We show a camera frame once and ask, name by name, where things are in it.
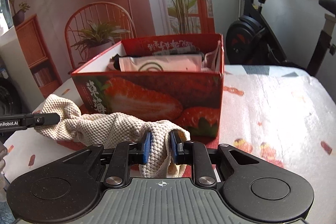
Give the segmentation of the pink knitted cloth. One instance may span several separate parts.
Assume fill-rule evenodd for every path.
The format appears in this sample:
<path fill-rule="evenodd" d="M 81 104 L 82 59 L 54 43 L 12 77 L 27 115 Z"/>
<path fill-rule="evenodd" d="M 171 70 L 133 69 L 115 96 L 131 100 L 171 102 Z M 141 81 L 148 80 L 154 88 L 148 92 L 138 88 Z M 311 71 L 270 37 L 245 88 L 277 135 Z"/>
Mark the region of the pink knitted cloth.
<path fill-rule="evenodd" d="M 212 52 L 206 53 L 202 61 L 201 71 L 203 72 L 219 72 L 221 64 L 221 42 L 218 41 L 216 49 Z"/>

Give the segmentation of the cream knitted cloth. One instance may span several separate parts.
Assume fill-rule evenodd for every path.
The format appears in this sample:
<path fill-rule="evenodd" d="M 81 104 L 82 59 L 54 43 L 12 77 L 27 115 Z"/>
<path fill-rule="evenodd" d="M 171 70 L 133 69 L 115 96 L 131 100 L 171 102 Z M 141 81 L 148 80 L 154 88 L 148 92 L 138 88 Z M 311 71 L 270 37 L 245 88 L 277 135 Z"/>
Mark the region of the cream knitted cloth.
<path fill-rule="evenodd" d="M 82 114 L 71 100 L 51 94 L 41 109 L 41 114 L 56 113 L 60 122 L 52 126 L 37 126 L 35 131 L 54 140 L 76 140 L 86 146 L 102 144 L 115 148 L 124 141 L 138 142 L 144 133 L 151 133 L 149 160 L 139 166 L 140 174 L 147 178 L 182 177 L 186 165 L 173 162 L 169 133 L 176 130 L 183 140 L 190 133 L 168 120 L 145 122 L 124 113 Z"/>

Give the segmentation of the white packaged item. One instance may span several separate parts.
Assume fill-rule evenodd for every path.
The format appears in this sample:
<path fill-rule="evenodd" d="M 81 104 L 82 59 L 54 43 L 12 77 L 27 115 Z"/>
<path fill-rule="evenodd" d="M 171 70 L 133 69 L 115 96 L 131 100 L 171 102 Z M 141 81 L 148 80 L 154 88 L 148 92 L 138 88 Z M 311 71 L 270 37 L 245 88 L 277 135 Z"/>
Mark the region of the white packaged item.
<path fill-rule="evenodd" d="M 120 57 L 122 72 L 199 72 L 201 55 Z"/>

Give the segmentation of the printed room backdrop poster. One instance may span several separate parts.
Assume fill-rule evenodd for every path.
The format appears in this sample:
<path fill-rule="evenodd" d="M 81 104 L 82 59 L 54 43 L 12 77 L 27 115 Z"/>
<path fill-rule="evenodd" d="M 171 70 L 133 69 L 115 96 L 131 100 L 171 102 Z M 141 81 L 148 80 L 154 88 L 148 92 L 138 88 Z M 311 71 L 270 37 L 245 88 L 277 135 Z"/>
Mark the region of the printed room backdrop poster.
<path fill-rule="evenodd" d="M 15 31 L 38 91 L 46 97 L 117 38 L 84 42 L 84 29 L 112 25 L 122 38 L 213 33 L 212 0 L 9 0 Z"/>

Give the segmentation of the black soft object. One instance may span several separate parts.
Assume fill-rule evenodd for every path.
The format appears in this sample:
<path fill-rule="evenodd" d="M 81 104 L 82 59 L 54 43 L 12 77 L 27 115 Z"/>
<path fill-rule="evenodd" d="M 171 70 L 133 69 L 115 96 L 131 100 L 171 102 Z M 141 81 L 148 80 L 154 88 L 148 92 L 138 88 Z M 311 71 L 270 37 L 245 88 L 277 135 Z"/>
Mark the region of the black soft object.
<path fill-rule="evenodd" d="M 168 55 L 201 55 L 202 56 L 202 61 L 205 58 L 204 54 L 199 52 L 199 51 L 189 51 L 189 52 L 186 52 L 186 53 L 169 53 Z M 110 71 L 112 71 L 112 70 L 121 71 L 120 65 L 119 65 L 119 58 L 120 57 L 145 57 L 145 56 L 136 56 L 136 55 L 121 56 L 119 54 L 116 54 L 110 59 L 106 68 Z"/>

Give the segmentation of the red strawberry cardboard box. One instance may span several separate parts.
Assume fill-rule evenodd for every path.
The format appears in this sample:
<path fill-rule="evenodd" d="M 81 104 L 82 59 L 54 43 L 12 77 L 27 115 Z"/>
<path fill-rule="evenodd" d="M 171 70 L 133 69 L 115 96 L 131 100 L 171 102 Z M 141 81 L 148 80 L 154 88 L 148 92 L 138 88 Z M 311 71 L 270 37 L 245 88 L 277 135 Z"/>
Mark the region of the red strawberry cardboard box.
<path fill-rule="evenodd" d="M 121 56 L 168 55 L 199 51 L 221 42 L 219 72 L 121 72 L 108 70 Z M 71 75 L 90 113 L 125 113 L 147 122 L 168 120 L 193 136 L 215 138 L 219 132 L 224 84 L 224 49 L 220 34 L 186 34 L 124 39 L 87 61 Z"/>

